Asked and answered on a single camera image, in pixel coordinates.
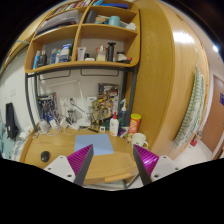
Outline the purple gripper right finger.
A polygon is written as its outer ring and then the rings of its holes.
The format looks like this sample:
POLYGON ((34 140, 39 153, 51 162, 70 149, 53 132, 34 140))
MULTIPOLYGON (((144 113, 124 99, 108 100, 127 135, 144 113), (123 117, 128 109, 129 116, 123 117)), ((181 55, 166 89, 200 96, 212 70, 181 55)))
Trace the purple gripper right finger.
POLYGON ((142 183, 144 185, 150 184, 150 176, 159 160, 159 157, 136 144, 133 145, 133 156, 137 164, 142 183))

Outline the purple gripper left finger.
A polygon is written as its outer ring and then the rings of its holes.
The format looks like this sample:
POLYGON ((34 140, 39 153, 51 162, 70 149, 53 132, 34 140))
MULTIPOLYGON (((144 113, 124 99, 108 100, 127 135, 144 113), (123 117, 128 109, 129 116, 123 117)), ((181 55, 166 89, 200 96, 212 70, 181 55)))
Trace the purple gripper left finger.
POLYGON ((83 185, 93 154, 93 145, 89 145, 67 157, 68 162, 75 173, 74 183, 76 185, 83 185))

